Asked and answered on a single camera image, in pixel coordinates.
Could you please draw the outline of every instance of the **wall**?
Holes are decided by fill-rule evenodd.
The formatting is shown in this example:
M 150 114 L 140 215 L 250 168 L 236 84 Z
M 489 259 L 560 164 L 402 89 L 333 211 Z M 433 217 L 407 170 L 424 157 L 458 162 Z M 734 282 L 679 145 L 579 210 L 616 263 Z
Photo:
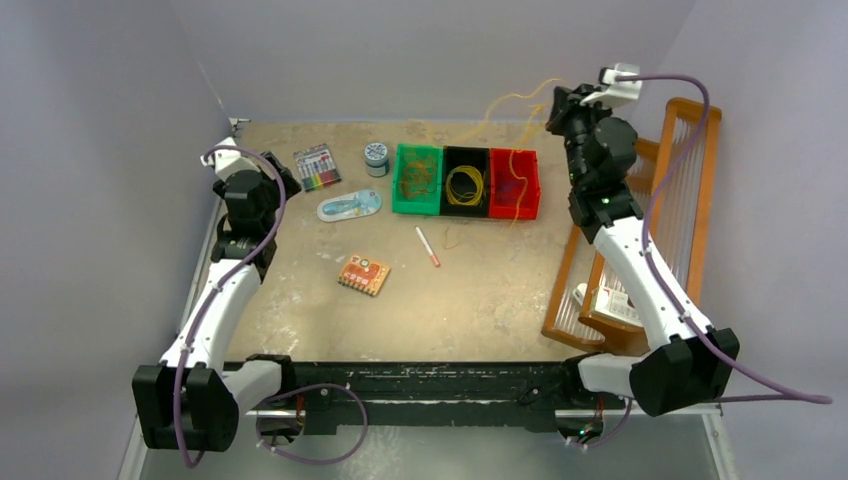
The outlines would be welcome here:
M 165 0 L 0 4 L 0 471 L 114 478 L 228 122 Z
M 836 402 L 727 406 L 747 478 L 842 478 L 848 466 L 846 32 L 839 0 L 699 0 L 659 69 L 700 78 L 724 111 L 704 310 L 735 330 L 743 363 Z M 697 98 L 655 85 L 637 130 L 655 137 L 678 94 Z M 739 374 L 730 390 L 763 391 Z
M 227 113 L 278 121 L 477 119 L 550 77 L 595 81 L 621 61 L 654 70 L 693 4 L 173 1 Z

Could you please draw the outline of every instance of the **plastic storage bin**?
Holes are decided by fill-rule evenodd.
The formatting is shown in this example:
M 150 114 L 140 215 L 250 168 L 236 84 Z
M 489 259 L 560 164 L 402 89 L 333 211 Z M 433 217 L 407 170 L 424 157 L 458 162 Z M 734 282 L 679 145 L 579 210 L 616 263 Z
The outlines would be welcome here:
M 515 175 L 509 169 L 509 156 L 512 150 L 493 148 L 490 151 L 490 189 L 489 217 L 518 218 L 533 220 L 539 213 L 539 199 L 542 190 L 539 186 L 539 170 L 536 152 L 533 150 L 515 150 L 512 157 L 512 167 Z M 527 178 L 527 190 L 521 197 L 524 188 L 524 178 Z
M 442 196 L 441 147 L 400 144 L 392 177 L 392 211 L 438 215 Z
M 458 167 L 471 167 L 480 172 L 478 185 L 467 172 L 458 171 L 451 177 L 451 172 Z M 489 216 L 489 149 L 470 147 L 445 147 L 444 167 L 442 168 L 442 206 L 440 215 L 457 215 L 465 217 Z M 476 205 L 459 205 L 448 201 L 448 195 L 453 187 L 454 198 L 458 201 L 469 201 L 470 196 L 480 194 Z

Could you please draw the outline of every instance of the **beige table surface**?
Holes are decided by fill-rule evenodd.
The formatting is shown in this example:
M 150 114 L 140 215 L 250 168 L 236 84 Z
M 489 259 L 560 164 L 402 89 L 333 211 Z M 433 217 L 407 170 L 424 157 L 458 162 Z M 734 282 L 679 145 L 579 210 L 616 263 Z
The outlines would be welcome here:
M 374 141 L 451 145 L 474 124 L 250 123 L 241 144 L 272 150 L 290 167 L 292 153 L 327 143 L 342 182 L 301 193 L 288 206 L 277 254 L 246 309 L 227 358 L 286 353 L 301 361 L 559 360 L 579 352 L 540 334 L 571 226 L 562 138 L 545 132 L 525 148 L 538 152 L 542 200 L 538 219 L 463 219 L 391 211 L 391 172 L 372 178 L 363 148 Z M 462 144 L 514 147 L 522 124 L 490 124 Z M 383 195 L 378 213 L 324 223 L 326 199 L 363 188 Z M 435 268 L 415 234 L 421 226 L 442 262 Z M 450 244 L 443 247 L 449 228 Z M 376 297 L 337 282 L 343 261 L 359 253 L 392 271 Z

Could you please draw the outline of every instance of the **orange notebook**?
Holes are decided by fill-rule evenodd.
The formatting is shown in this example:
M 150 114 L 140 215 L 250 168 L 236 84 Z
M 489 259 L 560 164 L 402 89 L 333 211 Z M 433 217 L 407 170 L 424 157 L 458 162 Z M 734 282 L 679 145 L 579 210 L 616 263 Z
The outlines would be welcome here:
M 339 283 L 373 297 L 383 288 L 383 282 L 391 269 L 385 263 L 375 262 L 362 255 L 352 255 L 339 272 Z

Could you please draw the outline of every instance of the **white marker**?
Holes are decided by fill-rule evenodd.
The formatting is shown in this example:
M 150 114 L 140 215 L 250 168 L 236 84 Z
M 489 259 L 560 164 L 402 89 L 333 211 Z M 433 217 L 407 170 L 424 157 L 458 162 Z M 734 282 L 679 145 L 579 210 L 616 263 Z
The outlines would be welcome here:
M 427 249 L 427 253 L 430 255 L 430 260 L 433 261 L 433 265 L 440 266 L 439 259 L 436 257 L 436 254 L 433 253 L 433 249 L 430 247 L 430 242 L 427 241 L 427 237 L 424 236 L 424 232 L 421 231 L 421 227 L 418 225 L 415 226 L 415 233 L 418 234 L 418 238 L 421 239 L 421 243 L 424 244 L 424 248 Z

